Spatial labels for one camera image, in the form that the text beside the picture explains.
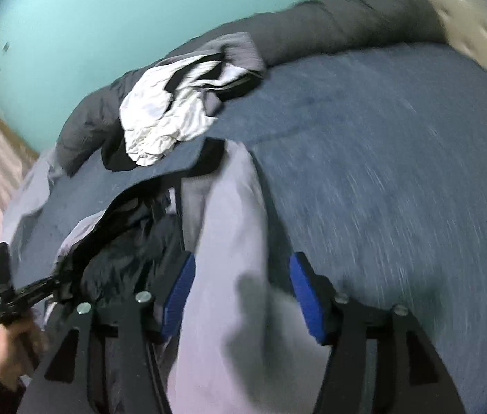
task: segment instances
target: teal wall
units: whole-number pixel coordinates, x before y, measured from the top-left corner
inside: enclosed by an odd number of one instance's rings
[[[218,24],[296,1],[0,0],[0,115],[41,151],[89,92]]]

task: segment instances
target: black clamp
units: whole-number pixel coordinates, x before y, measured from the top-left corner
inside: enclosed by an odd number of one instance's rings
[[[51,295],[63,283],[71,280],[71,273],[55,274],[14,290],[10,269],[10,250],[8,244],[0,243],[0,324],[9,325],[22,318],[35,304]],[[19,337],[22,347],[33,369],[39,364],[39,358],[33,349],[29,337]]]
[[[184,252],[157,275],[149,291],[105,308],[79,303],[36,369],[18,414],[106,410],[103,341],[107,337],[119,341],[125,411],[171,414],[154,344],[177,334],[194,277],[195,258]]]
[[[305,254],[289,263],[309,333],[332,347],[314,414],[356,414],[366,366],[366,341],[377,340],[376,414],[465,414],[448,371],[418,320],[403,305],[385,311],[337,293]]]

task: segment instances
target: screw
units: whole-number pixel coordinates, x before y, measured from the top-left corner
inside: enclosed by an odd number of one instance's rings
[[[90,305],[88,302],[83,302],[81,304],[77,305],[77,313],[80,315],[85,315],[90,311],[92,308],[92,305]]]
[[[393,308],[393,311],[397,316],[407,316],[408,313],[410,312],[410,310],[408,310],[408,308],[406,308],[404,305],[400,305],[400,304],[395,305]]]
[[[147,291],[140,291],[136,295],[136,301],[139,304],[143,304],[144,302],[149,302],[151,300],[151,294]]]
[[[335,302],[342,305],[348,304],[350,300],[349,295],[345,293],[337,293],[333,299]]]

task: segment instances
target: white cloth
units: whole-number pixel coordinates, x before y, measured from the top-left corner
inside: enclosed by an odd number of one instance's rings
[[[152,165],[176,142],[191,140],[207,131],[216,117],[207,115],[204,92],[211,87],[228,86],[249,73],[225,63],[218,79],[199,79],[219,63],[206,60],[190,70],[174,94],[165,91],[165,85],[176,71],[206,56],[212,55],[195,55],[150,68],[121,103],[119,117],[125,131],[126,153],[138,165]]]

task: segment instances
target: blue bedspread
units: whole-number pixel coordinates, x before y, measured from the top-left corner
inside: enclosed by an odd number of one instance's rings
[[[291,250],[360,301],[408,305],[468,413],[487,413],[487,72],[446,46],[314,56],[270,70],[208,135],[244,142],[267,202],[272,281]],[[22,285],[47,275],[78,221],[128,186],[188,166],[62,177],[25,245]]]

